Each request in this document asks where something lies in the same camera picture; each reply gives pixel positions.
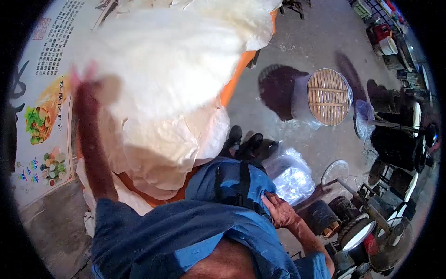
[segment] orange cloth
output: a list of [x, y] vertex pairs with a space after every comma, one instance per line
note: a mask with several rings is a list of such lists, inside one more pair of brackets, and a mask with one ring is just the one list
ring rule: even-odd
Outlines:
[[[273, 34], [275, 34], [276, 33], [277, 10], [272, 11], [270, 14], [271, 14], [271, 20], [273, 21]], [[254, 50], [246, 51], [246, 52], [242, 53], [242, 55], [240, 57], [239, 64], [235, 70], [234, 76], [226, 84], [226, 86], [223, 88], [223, 90], [220, 93], [220, 100], [221, 100], [223, 106], [227, 107], [227, 105], [229, 104], [229, 101], [231, 100], [232, 95], [234, 94], [235, 87], [237, 86], [237, 83], [240, 79], [240, 76], [241, 76], [243, 70], [245, 69], [246, 65], [248, 65], [248, 63], [254, 58], [254, 55], [256, 55], [256, 52]], [[76, 144], [77, 156], [78, 156], [78, 158], [83, 158], [82, 152], [80, 150], [79, 137], [76, 137], [76, 143], [77, 143]], [[138, 195], [140, 195], [152, 207], [156, 207], [157, 205], [165, 204], [168, 202], [183, 200], [184, 194], [186, 192], [187, 184], [189, 183], [190, 178], [198, 171], [198, 168], [199, 167], [193, 168], [192, 171], [187, 174], [186, 181], [184, 182], [184, 186], [178, 191], [177, 195], [175, 197], [171, 198], [170, 200], [157, 200], [157, 199], [139, 191], [133, 185], [133, 181], [129, 178], [129, 176], [125, 172], [118, 174], [118, 177], [119, 177], [119, 179], [121, 179], [121, 181], [124, 183], [124, 185], [127, 186], [127, 188], [129, 190], [132, 190], [135, 193], [137, 193]]]

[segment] plastic bag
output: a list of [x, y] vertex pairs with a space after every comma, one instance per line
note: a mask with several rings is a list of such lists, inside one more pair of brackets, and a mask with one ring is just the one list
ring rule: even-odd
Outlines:
[[366, 101], [357, 100], [355, 104], [355, 131], [362, 140], [370, 138], [375, 130], [375, 125], [369, 124], [369, 120], [375, 120], [375, 111], [372, 105]]
[[279, 148], [262, 164], [277, 187], [277, 195], [291, 206], [308, 199], [316, 188], [310, 167], [294, 148], [283, 152]]

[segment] red container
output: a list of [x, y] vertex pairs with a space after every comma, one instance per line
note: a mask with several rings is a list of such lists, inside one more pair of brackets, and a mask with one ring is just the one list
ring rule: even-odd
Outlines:
[[377, 42], [390, 36], [391, 33], [390, 26], [387, 23], [372, 27], [372, 31], [375, 34]]

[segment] bamboo steamer lid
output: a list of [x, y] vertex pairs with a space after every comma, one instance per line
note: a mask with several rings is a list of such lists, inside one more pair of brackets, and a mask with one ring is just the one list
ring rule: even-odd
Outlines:
[[308, 102], [314, 117], [326, 126], [341, 123], [350, 107], [348, 84], [334, 70], [320, 69], [308, 81]]

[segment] bucket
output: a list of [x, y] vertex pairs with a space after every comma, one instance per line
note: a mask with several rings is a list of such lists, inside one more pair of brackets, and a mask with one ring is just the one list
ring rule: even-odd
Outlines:
[[392, 55], [397, 54], [398, 49], [396, 48], [395, 42], [392, 40], [392, 37], [387, 36], [386, 38], [380, 41], [381, 51], [384, 55]]

